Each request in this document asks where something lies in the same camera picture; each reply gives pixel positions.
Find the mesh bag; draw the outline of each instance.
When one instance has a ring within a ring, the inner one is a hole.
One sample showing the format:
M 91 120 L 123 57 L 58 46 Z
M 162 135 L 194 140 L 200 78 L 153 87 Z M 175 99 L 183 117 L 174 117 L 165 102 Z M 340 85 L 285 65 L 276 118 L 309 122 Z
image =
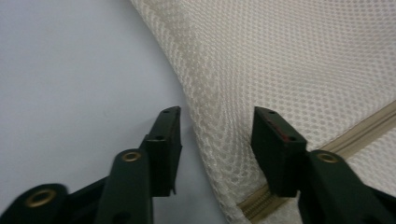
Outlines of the mesh bag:
M 232 223 L 248 223 L 238 204 L 265 184 L 249 147 L 255 105 L 277 111 L 314 149 L 396 99 L 394 1 L 132 2 L 183 86 Z M 280 220 L 297 213 L 291 204 L 268 220 L 291 223 Z

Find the gray surface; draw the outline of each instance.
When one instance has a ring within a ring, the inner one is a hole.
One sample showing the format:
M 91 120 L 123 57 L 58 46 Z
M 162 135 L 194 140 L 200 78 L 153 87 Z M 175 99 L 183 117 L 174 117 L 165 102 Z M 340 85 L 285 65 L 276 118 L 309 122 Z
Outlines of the gray surface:
M 181 86 L 127 0 L 0 1 L 0 212 L 25 190 L 69 192 L 107 175 L 158 113 L 182 106 L 177 195 L 156 223 L 225 223 Z

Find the beige zipper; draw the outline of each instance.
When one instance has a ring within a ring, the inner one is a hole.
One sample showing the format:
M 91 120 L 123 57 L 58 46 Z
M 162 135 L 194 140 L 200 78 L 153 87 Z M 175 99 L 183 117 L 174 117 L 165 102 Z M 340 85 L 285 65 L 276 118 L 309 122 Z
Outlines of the beige zipper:
M 337 153 L 347 159 L 394 127 L 396 127 L 396 101 L 363 120 L 321 149 Z M 271 194 L 268 185 L 264 185 L 238 206 L 247 219 L 252 223 L 258 223 L 273 213 L 286 200 Z

